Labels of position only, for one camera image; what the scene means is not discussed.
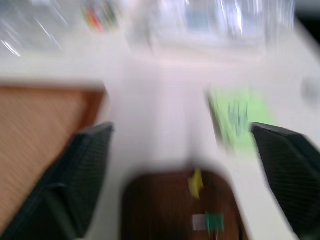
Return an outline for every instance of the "green folder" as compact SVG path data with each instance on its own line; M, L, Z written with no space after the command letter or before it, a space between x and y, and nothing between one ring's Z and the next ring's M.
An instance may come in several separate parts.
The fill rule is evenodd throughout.
M266 102L250 89L209 91L209 103L216 132L235 151L256 152L250 133L252 122L273 124Z

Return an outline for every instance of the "clear plastic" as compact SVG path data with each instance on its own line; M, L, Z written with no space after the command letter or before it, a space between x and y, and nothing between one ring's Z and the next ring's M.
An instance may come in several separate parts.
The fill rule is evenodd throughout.
M72 0L2 0L1 54L61 49L60 40L71 29L79 7Z
M135 27L151 43L263 49L294 27L295 0L155 0L144 10Z

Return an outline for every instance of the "desk surface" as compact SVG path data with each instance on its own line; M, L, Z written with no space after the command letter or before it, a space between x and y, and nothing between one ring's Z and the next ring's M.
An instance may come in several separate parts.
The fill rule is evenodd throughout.
M49 85L103 82L108 89L111 105L103 105L98 122L113 121L115 133L88 239L118 239L120 197L129 176L142 168L180 169L190 161L229 180L251 239L295 239L258 158L228 154L217 144L205 93L209 87L254 88L278 126L319 144L320 110L301 98L303 79L320 76L318 49L300 26L263 59L242 63L141 56L130 49L125 32L99 35L84 27L65 41L62 53L9 57L0 63L0 74L18 82L55 79Z

